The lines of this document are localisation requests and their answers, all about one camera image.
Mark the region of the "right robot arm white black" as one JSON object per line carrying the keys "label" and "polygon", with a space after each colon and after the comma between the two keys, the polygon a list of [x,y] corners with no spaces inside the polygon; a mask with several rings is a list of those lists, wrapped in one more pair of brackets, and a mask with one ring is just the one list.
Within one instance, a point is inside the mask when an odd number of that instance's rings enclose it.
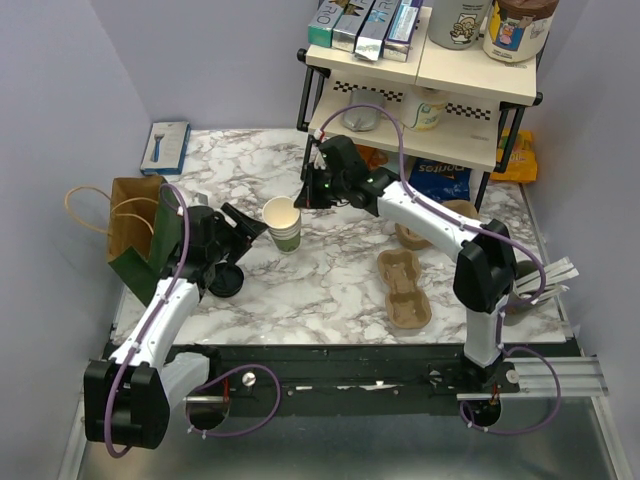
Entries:
{"label": "right robot arm white black", "polygon": [[459,215],[420,195],[384,167],[368,169],[353,141],[343,135],[319,146],[324,162],[304,162],[299,209],[330,209],[346,203],[404,226],[445,253],[455,264],[453,291],[466,309],[466,339],[460,379],[480,392],[496,380],[504,359],[501,315],[515,280],[517,262],[507,227]]}

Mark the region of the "black plastic lid stack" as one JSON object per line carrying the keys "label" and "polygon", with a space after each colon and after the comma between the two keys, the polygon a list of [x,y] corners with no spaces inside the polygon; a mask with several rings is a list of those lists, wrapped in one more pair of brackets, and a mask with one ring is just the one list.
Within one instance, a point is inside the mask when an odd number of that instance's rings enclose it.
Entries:
{"label": "black plastic lid stack", "polygon": [[219,263],[208,290],[218,298],[230,298],[240,292],[244,283],[244,273],[235,264]]}

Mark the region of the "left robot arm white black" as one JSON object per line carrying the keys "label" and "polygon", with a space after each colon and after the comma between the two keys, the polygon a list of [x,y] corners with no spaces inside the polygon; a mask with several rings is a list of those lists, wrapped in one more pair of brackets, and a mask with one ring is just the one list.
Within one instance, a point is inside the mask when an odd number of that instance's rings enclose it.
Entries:
{"label": "left robot arm white black", "polygon": [[183,397],[220,387],[222,372],[211,355],[167,356],[204,294],[238,273],[237,261],[267,229],[228,203],[219,211],[197,205],[180,212],[181,235],[142,318],[108,359],[91,361],[84,372],[85,435],[114,458],[133,447],[157,448]]}

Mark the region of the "green paper cup stack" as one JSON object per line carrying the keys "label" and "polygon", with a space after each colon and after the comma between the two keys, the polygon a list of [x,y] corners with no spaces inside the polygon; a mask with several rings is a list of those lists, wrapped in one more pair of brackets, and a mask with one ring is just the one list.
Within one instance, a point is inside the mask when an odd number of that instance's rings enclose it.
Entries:
{"label": "green paper cup stack", "polygon": [[277,249],[284,254],[295,252],[301,243],[301,211],[289,197],[274,197],[262,209],[264,223]]}

